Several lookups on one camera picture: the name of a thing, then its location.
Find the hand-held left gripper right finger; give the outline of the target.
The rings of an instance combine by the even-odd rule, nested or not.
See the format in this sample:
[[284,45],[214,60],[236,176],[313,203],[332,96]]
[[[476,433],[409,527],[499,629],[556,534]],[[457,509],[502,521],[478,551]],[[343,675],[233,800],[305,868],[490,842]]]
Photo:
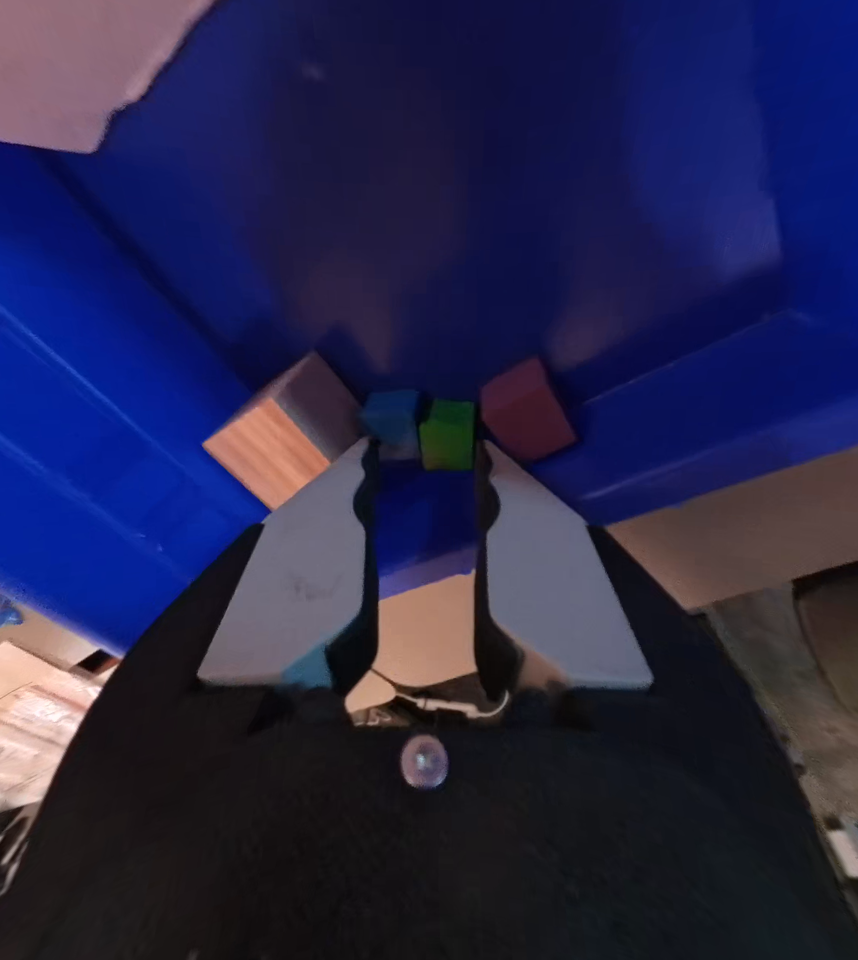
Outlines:
[[492,441],[476,448],[476,659],[487,691],[527,654],[575,687],[642,691],[652,672],[583,517]]

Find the blue cube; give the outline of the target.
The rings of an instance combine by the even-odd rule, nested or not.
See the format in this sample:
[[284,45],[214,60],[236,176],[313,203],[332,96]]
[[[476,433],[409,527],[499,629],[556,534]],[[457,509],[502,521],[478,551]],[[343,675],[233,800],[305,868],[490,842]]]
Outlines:
[[419,427],[425,411],[420,390],[376,390],[360,412],[364,432],[377,442],[384,461],[413,461],[421,457]]

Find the plain wooden cube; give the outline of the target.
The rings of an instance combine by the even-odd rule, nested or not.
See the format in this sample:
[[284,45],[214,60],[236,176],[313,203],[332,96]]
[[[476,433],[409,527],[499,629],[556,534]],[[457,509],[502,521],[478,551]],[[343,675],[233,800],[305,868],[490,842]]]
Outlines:
[[313,352],[259,391],[203,447],[275,510],[362,437],[360,410],[348,387]]

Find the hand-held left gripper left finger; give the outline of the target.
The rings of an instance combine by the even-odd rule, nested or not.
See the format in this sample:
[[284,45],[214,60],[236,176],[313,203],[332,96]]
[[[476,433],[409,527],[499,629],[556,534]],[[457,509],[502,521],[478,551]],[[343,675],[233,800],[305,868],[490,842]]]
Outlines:
[[198,667],[201,682],[337,685],[335,644],[378,597],[369,533],[378,466],[377,444],[362,438],[266,518]]

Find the stack of printed papers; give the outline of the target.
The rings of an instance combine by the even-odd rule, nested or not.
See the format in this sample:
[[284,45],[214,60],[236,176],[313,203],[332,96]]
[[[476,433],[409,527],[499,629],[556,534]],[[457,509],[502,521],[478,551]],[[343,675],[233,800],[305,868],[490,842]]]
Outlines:
[[0,812],[42,801],[104,685],[0,643]]

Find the blue plastic bin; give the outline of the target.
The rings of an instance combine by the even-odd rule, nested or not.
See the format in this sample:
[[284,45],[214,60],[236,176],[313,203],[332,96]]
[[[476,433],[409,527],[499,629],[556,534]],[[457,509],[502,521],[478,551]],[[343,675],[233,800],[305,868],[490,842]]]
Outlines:
[[[858,2],[0,2],[0,591],[123,652],[264,511],[203,442],[317,352],[530,356],[592,523],[710,594],[858,539]],[[711,511],[722,515],[709,520]]]

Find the green cube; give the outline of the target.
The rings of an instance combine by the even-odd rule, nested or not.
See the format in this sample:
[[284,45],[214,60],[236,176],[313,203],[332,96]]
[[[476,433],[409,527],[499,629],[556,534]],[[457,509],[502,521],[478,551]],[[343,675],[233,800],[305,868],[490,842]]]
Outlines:
[[470,472],[475,464],[476,404],[433,399],[419,425],[422,467],[427,472]]

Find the red cube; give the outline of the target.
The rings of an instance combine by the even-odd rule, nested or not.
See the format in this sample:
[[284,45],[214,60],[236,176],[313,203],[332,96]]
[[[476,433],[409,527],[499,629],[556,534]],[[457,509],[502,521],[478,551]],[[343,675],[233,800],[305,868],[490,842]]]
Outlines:
[[528,358],[485,383],[480,391],[480,411],[498,446],[518,462],[544,460],[578,441],[538,357]]

